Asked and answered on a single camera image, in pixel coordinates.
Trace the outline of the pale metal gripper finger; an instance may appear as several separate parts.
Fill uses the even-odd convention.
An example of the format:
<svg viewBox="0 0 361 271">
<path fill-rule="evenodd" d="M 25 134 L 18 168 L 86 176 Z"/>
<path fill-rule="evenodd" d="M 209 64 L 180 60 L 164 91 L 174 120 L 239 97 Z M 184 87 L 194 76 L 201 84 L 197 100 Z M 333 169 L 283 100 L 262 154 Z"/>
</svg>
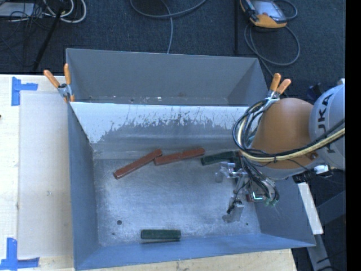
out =
<svg viewBox="0 0 361 271">
<path fill-rule="evenodd" d="M 222 220 L 226 223 L 240 221 L 244 207 L 245 205 L 242 203 L 235 203 L 227 210 L 226 214 L 222 216 Z"/>
<path fill-rule="evenodd" d="M 220 162 L 219 170 L 215 172 L 215 181 L 221 183 L 224 178 L 235 178 L 235 163 L 232 162 Z"/>
</svg>

